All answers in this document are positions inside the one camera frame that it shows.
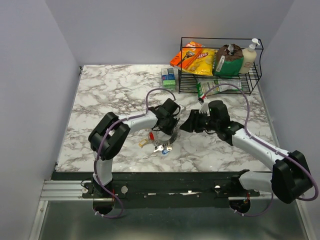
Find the silver key with blue tag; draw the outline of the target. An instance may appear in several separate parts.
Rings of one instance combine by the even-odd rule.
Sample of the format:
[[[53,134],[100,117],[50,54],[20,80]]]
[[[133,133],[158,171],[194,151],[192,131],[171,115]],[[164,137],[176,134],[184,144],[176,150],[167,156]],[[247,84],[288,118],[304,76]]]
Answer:
[[[163,145],[158,145],[154,148],[154,153],[156,152],[162,152],[164,150],[164,146]]]

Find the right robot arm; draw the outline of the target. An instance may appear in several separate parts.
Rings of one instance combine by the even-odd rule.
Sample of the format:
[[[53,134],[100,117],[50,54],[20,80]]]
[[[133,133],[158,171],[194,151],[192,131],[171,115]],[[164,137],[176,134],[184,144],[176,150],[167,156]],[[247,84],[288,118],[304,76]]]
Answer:
[[[270,170],[243,170],[234,176],[230,191],[236,196],[257,190],[275,194],[290,204],[316,186],[301,152],[289,152],[255,136],[244,125],[230,119],[227,106],[221,100],[205,102],[200,109],[191,110],[180,129],[189,133],[213,131],[220,140],[249,153]]]

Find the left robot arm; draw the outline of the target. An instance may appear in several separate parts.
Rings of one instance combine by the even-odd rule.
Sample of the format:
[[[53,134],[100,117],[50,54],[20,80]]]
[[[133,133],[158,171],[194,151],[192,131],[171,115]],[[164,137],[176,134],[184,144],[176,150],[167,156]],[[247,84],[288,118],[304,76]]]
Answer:
[[[101,198],[110,194],[113,158],[120,152],[129,134],[155,128],[171,136],[179,122],[180,112],[181,107],[170,98],[138,115],[117,116],[108,112],[88,137],[90,148],[96,153],[93,191]]]

